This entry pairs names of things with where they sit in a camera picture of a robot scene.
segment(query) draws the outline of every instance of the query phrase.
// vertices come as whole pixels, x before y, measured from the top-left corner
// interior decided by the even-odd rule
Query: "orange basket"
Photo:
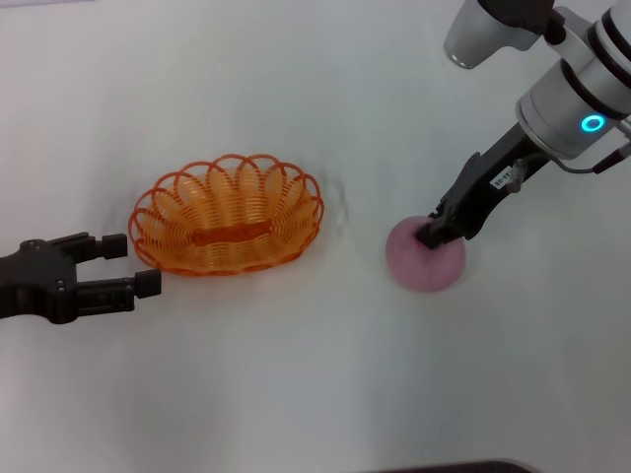
[[[161,177],[138,199],[129,236],[149,266],[229,276],[298,258],[323,213],[316,180],[299,167],[268,155],[226,155]]]

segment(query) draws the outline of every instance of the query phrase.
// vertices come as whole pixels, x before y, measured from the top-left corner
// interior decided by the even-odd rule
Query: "pink ball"
[[[421,293],[442,291],[454,284],[466,260],[462,238],[429,249],[414,235],[429,217],[410,217],[392,229],[386,243],[386,261],[392,278],[404,288]]]

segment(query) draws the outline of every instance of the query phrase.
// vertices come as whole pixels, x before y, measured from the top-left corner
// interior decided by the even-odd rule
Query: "black robotic gripper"
[[[125,256],[126,235],[98,241],[82,233],[24,241],[18,252],[0,258],[0,318],[34,314],[63,324],[85,315],[131,311],[134,298],[161,293],[160,270],[142,271],[131,278],[77,282],[77,264]]]

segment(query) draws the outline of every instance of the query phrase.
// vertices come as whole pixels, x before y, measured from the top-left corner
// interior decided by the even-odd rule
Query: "basket rim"
[[[227,160],[237,160],[241,162],[235,168],[230,167],[230,168],[224,169],[223,167],[219,166],[221,162],[224,162]],[[267,169],[261,169],[256,162],[257,161],[260,162],[263,160],[271,161],[272,166]],[[189,172],[193,168],[198,168],[198,167],[206,167],[207,170],[206,172],[201,173],[201,174],[192,174],[191,172]],[[195,270],[184,269],[184,268],[167,267],[163,263],[161,263],[160,260],[146,248],[146,245],[145,245],[146,233],[138,218],[141,214],[147,214],[149,212],[149,209],[155,202],[155,198],[157,194],[167,193],[173,198],[173,200],[176,203],[180,205],[184,205],[184,202],[181,199],[181,196],[179,195],[179,192],[178,192],[179,181],[183,177],[185,177],[186,179],[192,180],[197,185],[199,185],[202,189],[206,190],[210,186],[210,175],[213,171],[216,170],[218,172],[221,172],[229,180],[231,185],[240,185],[241,183],[241,180],[239,179],[240,172],[246,167],[251,167],[252,169],[255,169],[259,178],[263,178],[263,179],[266,179],[268,176],[271,175],[273,171],[277,169],[280,169],[283,177],[285,177],[288,175],[288,169],[290,169],[297,174],[296,176],[292,177],[292,180],[303,181],[305,189],[311,196],[312,201],[315,202],[315,208],[313,212],[314,226],[313,226],[313,231],[309,235],[307,235],[307,237],[305,238],[305,241],[301,244],[301,246],[299,247],[297,251],[294,251],[288,255],[285,255],[283,258],[278,259],[278,260],[267,262],[265,264],[255,263],[255,264],[251,264],[247,267],[240,268],[237,270],[195,271]],[[235,175],[230,176],[229,171],[233,171]],[[204,185],[204,183],[200,180],[200,178],[203,178],[204,176],[206,180],[206,185]],[[174,180],[167,188],[165,188],[164,184],[170,178],[173,178]],[[309,182],[313,185],[314,191],[311,191],[309,189],[309,186],[308,186]],[[150,201],[148,202],[146,207],[144,207],[142,206],[142,203],[147,198],[150,198]],[[310,174],[306,174],[300,167],[291,163],[282,163],[277,158],[271,155],[257,154],[257,155],[245,157],[242,155],[228,154],[228,155],[221,156],[220,158],[216,159],[213,162],[199,161],[199,162],[190,163],[184,166],[179,171],[168,172],[162,177],[160,177],[156,181],[154,186],[148,191],[144,192],[136,201],[134,210],[131,216],[129,217],[127,230],[129,233],[129,237],[134,245],[134,250],[136,251],[136,254],[140,258],[140,260],[143,261],[148,266],[158,268],[162,271],[175,273],[181,276],[193,276],[193,277],[229,276],[229,275],[243,274],[243,273],[248,273],[248,272],[253,272],[253,271],[261,271],[263,269],[272,268],[272,267],[285,264],[297,259],[303,254],[303,252],[307,249],[307,247],[317,237],[323,216],[324,216],[324,202],[321,198],[319,185],[313,176],[311,176]]]

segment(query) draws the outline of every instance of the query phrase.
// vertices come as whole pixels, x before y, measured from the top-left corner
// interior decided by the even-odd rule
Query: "white surface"
[[[568,6],[598,18],[607,2]],[[409,294],[389,229],[428,213],[516,122],[543,44],[471,72],[456,0],[102,0],[0,14],[1,253],[122,232],[166,171],[272,153],[314,173],[300,261],[167,276],[133,313],[0,322],[3,473],[337,473],[485,457],[628,470],[631,168],[549,167]],[[575,164],[593,162],[612,136]],[[95,262],[83,278],[139,269]]]
[[[85,2],[89,0],[0,0],[0,8],[31,7],[35,5],[52,5],[54,3]]]

